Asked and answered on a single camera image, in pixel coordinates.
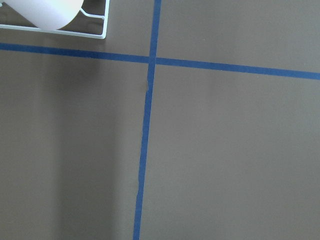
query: blue line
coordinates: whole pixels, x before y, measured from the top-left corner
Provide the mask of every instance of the blue line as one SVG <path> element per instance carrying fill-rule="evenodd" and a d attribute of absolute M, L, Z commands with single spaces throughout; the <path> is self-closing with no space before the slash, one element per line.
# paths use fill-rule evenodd
<path fill-rule="evenodd" d="M 148 151 L 148 140 L 149 140 L 149 129 L 150 129 L 150 116 L 151 116 L 151 107 L 152 107 L 152 96 L 153 96 L 153 90 L 154 90 L 154 79 L 155 79 L 156 57 L 157 57 L 158 35 L 159 35 L 160 11 L 161 11 L 161 0 L 154 0 L 153 21 L 152 21 L 152 30 L 151 30 L 151 40 L 150 40 L 150 52 L 149 52 L 149 66 L 148 66 L 148 75 L 147 75 L 148 90 L 145 94 L 141 153 L 140 153 L 139 174 L 138 174 L 139 186 L 138 186 L 138 193 L 136 196 L 136 203 L 135 203 L 133 240 L 140 239 L 141 216 L 142 216 L 142 207 L 143 207 L 143 198 L 144 198 L 147 151 Z"/>
<path fill-rule="evenodd" d="M 59 56 L 68 56 L 68 57 L 115 60 L 115 61 L 144 63 L 144 64 L 149 63 L 149 57 L 147 56 L 137 56 L 137 55 L 98 52 L 98 51 L 73 50 L 73 49 L 55 48 L 55 47 L 0 43 L 0 50 L 36 53 L 36 54 L 59 55 Z"/>
<path fill-rule="evenodd" d="M 162 58 L 162 57 L 156 58 L 156 64 L 186 67 L 186 68 L 220 70 L 220 71 L 237 72 L 237 73 L 261 74 L 261 75 L 320 80 L 320 73 L 318 72 L 296 71 L 296 70 L 258 67 L 258 66 L 245 66 L 245 65 L 233 65 L 233 64 L 214 63 L 214 62 L 205 62 L 205 61 L 179 60 L 179 59 Z"/>

